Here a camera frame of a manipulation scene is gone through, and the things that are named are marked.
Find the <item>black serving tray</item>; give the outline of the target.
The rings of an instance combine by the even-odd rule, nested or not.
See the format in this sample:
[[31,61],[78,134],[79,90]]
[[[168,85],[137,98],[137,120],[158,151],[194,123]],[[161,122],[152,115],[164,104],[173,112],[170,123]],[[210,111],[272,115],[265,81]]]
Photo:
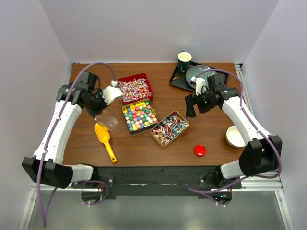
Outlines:
[[[210,66],[202,65],[200,63],[191,61],[189,69],[193,68],[194,66],[200,66],[200,72],[203,71],[202,69],[207,69],[207,68],[216,69],[216,68],[213,68],[213,67],[210,67]],[[195,92],[195,88],[193,87],[193,85],[190,86],[189,83],[186,80],[186,73],[181,72],[178,69],[177,66],[175,67],[169,82],[174,87],[184,89],[184,90],[187,90],[187,91],[190,91],[190,92]]]

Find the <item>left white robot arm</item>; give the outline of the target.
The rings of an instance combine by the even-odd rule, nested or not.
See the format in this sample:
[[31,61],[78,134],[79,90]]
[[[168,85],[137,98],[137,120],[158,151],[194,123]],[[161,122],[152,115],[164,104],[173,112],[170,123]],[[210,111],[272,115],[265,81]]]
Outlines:
[[24,157],[22,167],[37,185],[65,189],[83,182],[94,188],[99,184],[98,167],[90,164],[63,165],[64,151],[72,128],[83,109],[96,118],[116,99],[122,97],[118,82],[104,89],[96,87],[98,76],[83,72],[75,81],[58,90],[55,110],[47,132],[32,157]]

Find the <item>red tin swirl lollipops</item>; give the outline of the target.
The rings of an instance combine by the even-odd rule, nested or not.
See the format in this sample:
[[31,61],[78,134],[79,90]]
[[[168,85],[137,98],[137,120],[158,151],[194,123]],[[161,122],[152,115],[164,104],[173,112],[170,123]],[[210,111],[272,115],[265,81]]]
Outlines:
[[139,73],[118,79],[118,86],[123,92],[124,105],[137,102],[142,99],[154,99],[153,90],[145,73]]

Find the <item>clear plastic jar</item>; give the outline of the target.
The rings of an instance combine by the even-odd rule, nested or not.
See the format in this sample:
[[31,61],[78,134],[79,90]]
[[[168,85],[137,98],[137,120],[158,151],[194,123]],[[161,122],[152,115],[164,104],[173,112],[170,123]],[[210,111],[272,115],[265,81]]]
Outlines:
[[107,127],[113,131],[118,125],[117,119],[109,112],[103,111],[101,114],[94,117],[95,121],[102,127]]

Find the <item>gold tin of lollipops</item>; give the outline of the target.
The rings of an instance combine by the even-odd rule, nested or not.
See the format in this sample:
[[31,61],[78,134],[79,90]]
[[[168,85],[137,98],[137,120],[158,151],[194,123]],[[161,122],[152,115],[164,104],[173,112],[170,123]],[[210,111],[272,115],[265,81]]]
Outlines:
[[177,140],[188,127],[189,122],[180,113],[173,111],[158,122],[150,130],[150,134],[160,147],[166,148]]

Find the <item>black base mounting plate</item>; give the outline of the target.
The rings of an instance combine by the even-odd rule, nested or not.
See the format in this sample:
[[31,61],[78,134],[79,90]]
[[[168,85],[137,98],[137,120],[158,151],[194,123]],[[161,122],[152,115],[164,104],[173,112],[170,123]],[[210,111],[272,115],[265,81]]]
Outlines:
[[194,196],[195,192],[213,192],[215,201],[229,201],[230,185],[241,188],[235,178],[222,177],[217,166],[117,166],[98,167],[98,181],[105,183],[103,192],[109,199],[117,196]]

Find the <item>dark green paper cup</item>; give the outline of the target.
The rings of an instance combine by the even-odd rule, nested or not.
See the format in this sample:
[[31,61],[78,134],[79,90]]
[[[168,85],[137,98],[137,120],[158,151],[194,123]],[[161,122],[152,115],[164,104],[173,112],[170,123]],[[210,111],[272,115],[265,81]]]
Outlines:
[[192,55],[188,52],[180,52],[177,56],[177,68],[180,72],[186,72],[190,67]]

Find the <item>yellow plastic scoop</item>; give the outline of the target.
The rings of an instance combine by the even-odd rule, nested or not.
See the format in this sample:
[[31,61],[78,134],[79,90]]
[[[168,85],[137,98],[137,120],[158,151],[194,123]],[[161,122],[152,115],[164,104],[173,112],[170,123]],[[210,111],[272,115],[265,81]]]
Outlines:
[[104,144],[109,156],[110,156],[110,159],[113,163],[116,163],[118,160],[113,152],[113,149],[111,147],[111,144],[110,144],[110,134],[109,134],[109,129],[104,126],[104,125],[101,125],[99,123],[96,123],[95,126],[94,126],[94,130],[95,130],[95,133],[96,133],[96,136],[98,138],[98,140]]

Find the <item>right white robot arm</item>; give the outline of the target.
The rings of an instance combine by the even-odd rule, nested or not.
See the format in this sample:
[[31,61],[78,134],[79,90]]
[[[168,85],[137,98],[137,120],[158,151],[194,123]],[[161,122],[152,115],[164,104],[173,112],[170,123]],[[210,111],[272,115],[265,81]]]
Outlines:
[[195,105],[201,114],[218,106],[232,120],[245,144],[238,160],[217,166],[209,173],[209,182],[225,188],[248,177],[262,178],[270,171],[276,171],[272,178],[278,177],[282,171],[282,140],[259,124],[243,101],[243,91],[228,88],[223,74],[206,79],[199,74],[191,81],[195,85],[195,93],[185,97],[186,117],[196,116]]

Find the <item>red jar lid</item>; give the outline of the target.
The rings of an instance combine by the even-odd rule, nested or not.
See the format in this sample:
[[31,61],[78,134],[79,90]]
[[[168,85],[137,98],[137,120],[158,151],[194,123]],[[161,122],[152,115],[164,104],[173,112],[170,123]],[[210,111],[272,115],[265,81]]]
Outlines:
[[198,144],[194,147],[194,153],[196,156],[198,157],[203,157],[206,155],[207,153],[207,149],[204,145],[202,144]]

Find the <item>dark teal plate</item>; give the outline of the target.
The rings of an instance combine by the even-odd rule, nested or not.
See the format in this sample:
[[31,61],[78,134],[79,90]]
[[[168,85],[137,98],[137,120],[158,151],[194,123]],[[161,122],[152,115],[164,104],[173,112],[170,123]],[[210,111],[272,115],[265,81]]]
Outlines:
[[211,70],[211,71],[200,75],[200,78],[205,79],[206,80],[206,86],[208,86],[207,78],[209,76],[217,74],[217,72],[213,71],[213,68],[206,66],[206,65],[196,65],[196,66],[192,66],[188,69],[188,71],[186,72],[186,81],[187,81],[188,85],[190,87],[192,87],[193,89],[196,89],[196,83],[194,83],[192,81],[192,77],[197,77],[197,75],[201,74],[202,72],[204,72],[206,70]]

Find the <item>tin of star candies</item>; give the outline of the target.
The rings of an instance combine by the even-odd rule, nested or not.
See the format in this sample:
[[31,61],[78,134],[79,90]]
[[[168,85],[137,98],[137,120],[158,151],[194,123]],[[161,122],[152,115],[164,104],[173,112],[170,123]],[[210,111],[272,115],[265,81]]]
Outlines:
[[159,122],[150,99],[126,104],[122,106],[121,111],[132,136],[150,130]]

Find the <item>white bowl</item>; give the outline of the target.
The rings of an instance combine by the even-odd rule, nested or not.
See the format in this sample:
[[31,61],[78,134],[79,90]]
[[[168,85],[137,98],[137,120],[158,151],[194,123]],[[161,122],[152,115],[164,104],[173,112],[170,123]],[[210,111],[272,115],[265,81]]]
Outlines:
[[244,140],[236,126],[231,126],[227,129],[226,141],[234,148],[242,148],[245,146]]

